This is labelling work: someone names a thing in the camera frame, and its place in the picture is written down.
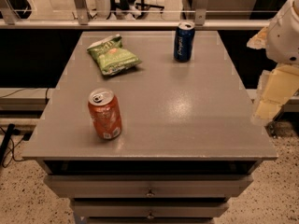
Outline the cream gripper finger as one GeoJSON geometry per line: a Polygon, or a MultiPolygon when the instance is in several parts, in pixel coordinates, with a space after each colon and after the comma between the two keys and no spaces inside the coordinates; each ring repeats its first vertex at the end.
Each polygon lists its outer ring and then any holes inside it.
{"type": "Polygon", "coordinates": [[[267,47],[267,30],[267,26],[261,29],[248,41],[247,47],[251,49],[265,49],[267,47]]]}
{"type": "Polygon", "coordinates": [[[299,90],[299,65],[279,63],[260,75],[252,122],[269,123],[299,90]]]}

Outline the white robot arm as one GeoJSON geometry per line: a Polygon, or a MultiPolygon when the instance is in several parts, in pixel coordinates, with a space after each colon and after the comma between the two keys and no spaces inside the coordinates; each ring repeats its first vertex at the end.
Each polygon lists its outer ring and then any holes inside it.
{"type": "Polygon", "coordinates": [[[271,72],[262,72],[253,103],[251,122],[266,125],[299,90],[299,0],[287,0],[247,47],[265,49],[277,64],[271,72]]]}

